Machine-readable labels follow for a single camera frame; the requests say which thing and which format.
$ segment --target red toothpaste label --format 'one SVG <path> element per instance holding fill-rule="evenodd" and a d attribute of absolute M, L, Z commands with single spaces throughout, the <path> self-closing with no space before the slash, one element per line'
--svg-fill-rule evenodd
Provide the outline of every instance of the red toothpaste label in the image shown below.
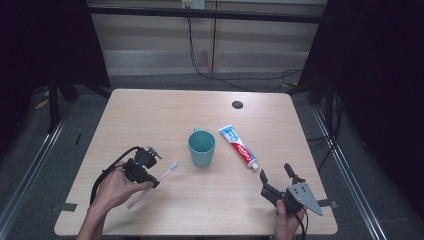
<path fill-rule="evenodd" d="M 231 146 L 237 151 L 238 155 L 243 159 L 246 164 L 249 164 L 252 161 L 252 154 L 244 146 L 238 143 L 231 143 Z"/>

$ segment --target wrist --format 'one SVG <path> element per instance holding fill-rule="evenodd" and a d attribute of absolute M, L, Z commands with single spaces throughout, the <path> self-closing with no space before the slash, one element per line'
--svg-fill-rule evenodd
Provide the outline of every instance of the wrist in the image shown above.
<path fill-rule="evenodd" d="M 87 217 L 100 220 L 105 218 L 108 212 L 108 209 L 93 204 L 87 209 Z"/>

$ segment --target toothpaste tube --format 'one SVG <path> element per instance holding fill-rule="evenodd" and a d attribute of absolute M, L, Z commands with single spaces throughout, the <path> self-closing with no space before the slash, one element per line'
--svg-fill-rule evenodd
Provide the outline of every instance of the toothpaste tube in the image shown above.
<path fill-rule="evenodd" d="M 251 167 L 254 170 L 257 170 L 259 168 L 256 162 L 256 157 L 253 155 L 250 149 L 243 144 L 239 135 L 236 133 L 236 130 L 234 130 L 234 127 L 232 125 L 228 125 L 219 129 L 219 132 L 222 134 L 222 136 L 224 136 L 227 142 L 231 144 L 231 146 L 237 152 L 239 157 L 248 167 Z"/>

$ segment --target wooden table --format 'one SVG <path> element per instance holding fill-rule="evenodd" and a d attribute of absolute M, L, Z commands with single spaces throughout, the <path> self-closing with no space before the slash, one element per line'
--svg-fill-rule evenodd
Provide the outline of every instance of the wooden table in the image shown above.
<path fill-rule="evenodd" d="M 242 102 L 243 108 L 233 108 L 234 101 Z M 112 209 L 105 235 L 272 235 L 275 209 L 260 195 L 259 171 L 247 168 L 218 132 L 229 124 L 257 157 L 271 185 L 285 191 L 291 184 L 283 168 L 289 163 L 306 179 L 317 200 L 327 198 L 290 96 L 118 89 L 107 104 L 66 200 L 78 204 L 77 208 L 61 212 L 55 232 L 77 235 L 101 170 L 127 149 L 151 145 L 163 160 L 148 170 L 150 174 L 159 178 L 173 162 L 179 167 L 132 209 L 128 210 L 127 204 Z M 190 159 L 187 141 L 194 127 L 210 131 L 216 139 L 212 163 L 205 169 L 195 167 Z M 331 208 L 324 207 L 323 213 L 320 217 L 309 211 L 308 234 L 337 231 Z"/>

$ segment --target metal frame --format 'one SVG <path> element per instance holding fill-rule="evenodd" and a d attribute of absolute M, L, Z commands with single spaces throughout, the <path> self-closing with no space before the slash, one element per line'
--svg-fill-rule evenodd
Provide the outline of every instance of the metal frame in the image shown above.
<path fill-rule="evenodd" d="M 123 7 L 109 5 L 30 5 L 28 8 L 39 11 L 54 11 L 82 14 L 113 14 L 113 15 L 133 15 L 133 16 L 160 16 L 160 17 L 191 17 L 191 18 L 212 18 L 212 19 L 233 19 L 233 20 L 254 20 L 269 22 L 292 22 L 292 23 L 339 23 L 334 19 L 312 15 L 286 15 L 271 13 L 235 12 L 220 10 L 198 10 L 198 9 L 177 9 L 177 8 L 140 8 Z"/>

